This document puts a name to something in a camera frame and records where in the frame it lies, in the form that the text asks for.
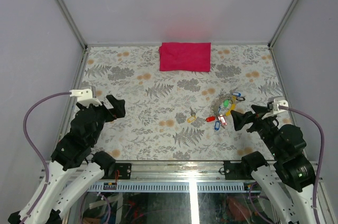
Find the metal keyring hoop yellow handle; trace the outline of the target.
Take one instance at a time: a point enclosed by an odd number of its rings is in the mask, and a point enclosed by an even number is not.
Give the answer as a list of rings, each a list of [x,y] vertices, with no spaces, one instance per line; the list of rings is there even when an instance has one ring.
[[[223,103],[225,100],[230,100],[230,107],[232,104],[237,104],[238,101],[236,101],[236,97],[232,95],[233,92],[237,92],[237,88],[231,90],[221,90],[221,92],[216,96],[215,100],[211,104],[213,116],[217,118],[221,115],[220,111],[222,108],[224,108]]]

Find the green key tag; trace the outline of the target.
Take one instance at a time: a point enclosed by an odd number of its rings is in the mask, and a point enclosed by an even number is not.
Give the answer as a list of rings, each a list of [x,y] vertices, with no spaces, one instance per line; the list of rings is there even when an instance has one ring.
[[[224,108],[227,108],[229,106],[229,103],[230,103],[229,99],[225,100],[223,103]]]

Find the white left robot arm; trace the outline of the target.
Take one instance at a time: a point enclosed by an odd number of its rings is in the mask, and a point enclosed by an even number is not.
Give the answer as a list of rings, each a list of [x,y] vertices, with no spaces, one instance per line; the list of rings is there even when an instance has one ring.
[[[62,223],[71,207],[92,184],[115,175],[115,159],[105,151],[100,151],[93,155],[85,170],[73,182],[69,182],[69,178],[91,154],[105,123],[125,117],[125,101],[107,95],[112,105],[107,108],[93,95],[91,89],[73,89],[56,94],[61,95],[75,97],[79,110],[70,123],[69,132],[57,143],[49,163],[31,141],[27,132],[27,119],[35,107],[54,96],[38,101],[25,114],[23,132],[42,161],[45,175],[28,204],[9,216],[9,223]]]

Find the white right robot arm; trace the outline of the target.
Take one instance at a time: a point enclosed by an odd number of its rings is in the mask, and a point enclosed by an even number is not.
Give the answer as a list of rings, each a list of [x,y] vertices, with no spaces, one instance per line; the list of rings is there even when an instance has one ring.
[[[306,142],[301,129],[295,125],[275,125],[277,115],[292,111],[286,100],[271,101],[267,106],[252,105],[244,114],[231,111],[236,131],[250,124],[249,133],[258,133],[275,163],[275,172],[285,185],[282,189],[275,180],[270,165],[259,151],[241,158],[239,163],[224,162],[225,178],[253,179],[263,189],[277,211],[281,223],[319,223],[317,186],[320,169],[313,168],[304,155]]]

